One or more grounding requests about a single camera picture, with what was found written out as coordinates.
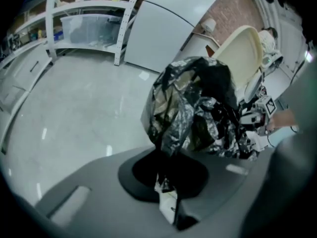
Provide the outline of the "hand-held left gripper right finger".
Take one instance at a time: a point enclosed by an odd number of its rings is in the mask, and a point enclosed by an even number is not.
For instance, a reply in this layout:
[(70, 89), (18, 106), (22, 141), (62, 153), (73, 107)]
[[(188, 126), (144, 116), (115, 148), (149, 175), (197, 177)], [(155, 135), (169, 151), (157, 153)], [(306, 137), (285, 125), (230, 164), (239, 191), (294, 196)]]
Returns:
[(179, 231), (183, 231), (183, 230), (186, 230), (186, 229), (192, 227), (193, 225), (195, 225), (197, 223), (198, 223), (198, 221), (195, 218), (191, 217), (191, 216), (177, 214), (175, 216), (173, 225)]

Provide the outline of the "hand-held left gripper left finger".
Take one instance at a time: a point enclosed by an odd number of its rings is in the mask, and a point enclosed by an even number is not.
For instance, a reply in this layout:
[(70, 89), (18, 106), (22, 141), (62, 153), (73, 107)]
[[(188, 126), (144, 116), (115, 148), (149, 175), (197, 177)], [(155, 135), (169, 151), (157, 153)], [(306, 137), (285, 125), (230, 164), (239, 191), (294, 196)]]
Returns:
[(171, 192), (160, 192), (159, 193), (159, 210), (170, 223), (174, 223), (175, 213), (177, 206), (177, 193), (176, 191)]

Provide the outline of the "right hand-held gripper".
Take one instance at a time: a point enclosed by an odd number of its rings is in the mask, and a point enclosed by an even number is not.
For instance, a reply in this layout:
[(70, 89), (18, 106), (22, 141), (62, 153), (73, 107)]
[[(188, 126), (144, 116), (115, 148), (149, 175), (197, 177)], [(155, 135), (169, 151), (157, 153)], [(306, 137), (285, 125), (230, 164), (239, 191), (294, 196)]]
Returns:
[(265, 136), (267, 135), (266, 126), (276, 110), (277, 107), (272, 97), (262, 96), (240, 116), (240, 123), (246, 130), (254, 131), (259, 136)]

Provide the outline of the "person's right hand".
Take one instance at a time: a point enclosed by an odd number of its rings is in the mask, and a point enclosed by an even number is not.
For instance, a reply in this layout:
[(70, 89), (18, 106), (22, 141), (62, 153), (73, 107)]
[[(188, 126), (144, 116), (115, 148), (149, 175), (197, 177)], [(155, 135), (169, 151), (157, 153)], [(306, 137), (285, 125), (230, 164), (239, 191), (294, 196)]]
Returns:
[(290, 109), (286, 109), (282, 111), (277, 111), (272, 115), (266, 126), (266, 130), (268, 132), (272, 132), (279, 128), (297, 125), (298, 123), (295, 120), (293, 112)]

